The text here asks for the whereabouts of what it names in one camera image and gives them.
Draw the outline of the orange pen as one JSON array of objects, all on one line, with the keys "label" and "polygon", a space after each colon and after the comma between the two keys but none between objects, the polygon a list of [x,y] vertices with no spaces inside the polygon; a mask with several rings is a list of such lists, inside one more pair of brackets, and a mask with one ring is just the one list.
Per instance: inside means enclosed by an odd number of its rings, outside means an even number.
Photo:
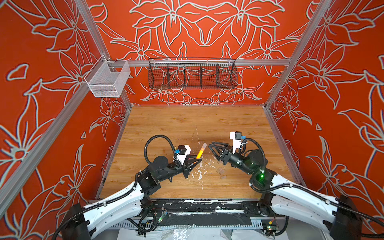
[{"label": "orange pen", "polygon": [[203,153],[204,153],[204,150],[205,150],[204,148],[201,148],[201,149],[200,149],[200,151],[199,151],[199,153],[198,153],[196,159],[200,159],[200,158],[202,157],[202,155],[203,155]]}]

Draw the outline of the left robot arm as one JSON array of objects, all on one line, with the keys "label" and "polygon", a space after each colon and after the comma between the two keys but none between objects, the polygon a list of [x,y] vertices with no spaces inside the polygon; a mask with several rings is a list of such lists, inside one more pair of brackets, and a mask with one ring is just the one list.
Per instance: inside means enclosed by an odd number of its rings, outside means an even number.
[{"label": "left robot arm", "polygon": [[[173,161],[158,156],[153,161],[148,157],[149,144],[157,139],[167,140],[173,153]],[[148,166],[135,174],[134,181],[115,194],[86,206],[73,205],[66,213],[52,238],[61,236],[64,240],[92,240],[113,225],[128,220],[140,235],[156,230],[167,218],[165,208],[154,207],[150,196],[161,188],[161,182],[172,181],[174,176],[183,174],[188,178],[190,172],[203,160],[207,144],[203,144],[197,155],[191,154],[188,145],[175,147],[165,135],[155,135],[146,142],[144,158]]]}]

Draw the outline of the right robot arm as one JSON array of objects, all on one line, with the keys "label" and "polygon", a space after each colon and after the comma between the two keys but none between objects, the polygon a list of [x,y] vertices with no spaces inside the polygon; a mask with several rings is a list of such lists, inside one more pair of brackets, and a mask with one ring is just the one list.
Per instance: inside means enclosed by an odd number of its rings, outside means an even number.
[{"label": "right robot arm", "polygon": [[383,221],[359,212],[353,201],[320,194],[298,185],[267,168],[264,150],[253,139],[234,139],[233,145],[212,142],[209,149],[223,165],[230,164],[250,178],[250,187],[262,194],[259,211],[296,219],[319,228],[334,240],[383,239],[384,235],[364,234],[363,219],[379,226]]}]

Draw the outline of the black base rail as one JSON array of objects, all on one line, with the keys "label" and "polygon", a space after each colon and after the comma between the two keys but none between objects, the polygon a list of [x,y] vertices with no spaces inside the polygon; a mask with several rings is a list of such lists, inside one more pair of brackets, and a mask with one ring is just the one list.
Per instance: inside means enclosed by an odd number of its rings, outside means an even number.
[{"label": "black base rail", "polygon": [[261,220],[263,227],[285,223],[284,216],[262,214],[257,199],[154,199],[149,209],[157,219],[167,212],[160,224],[250,224],[251,219]]}]

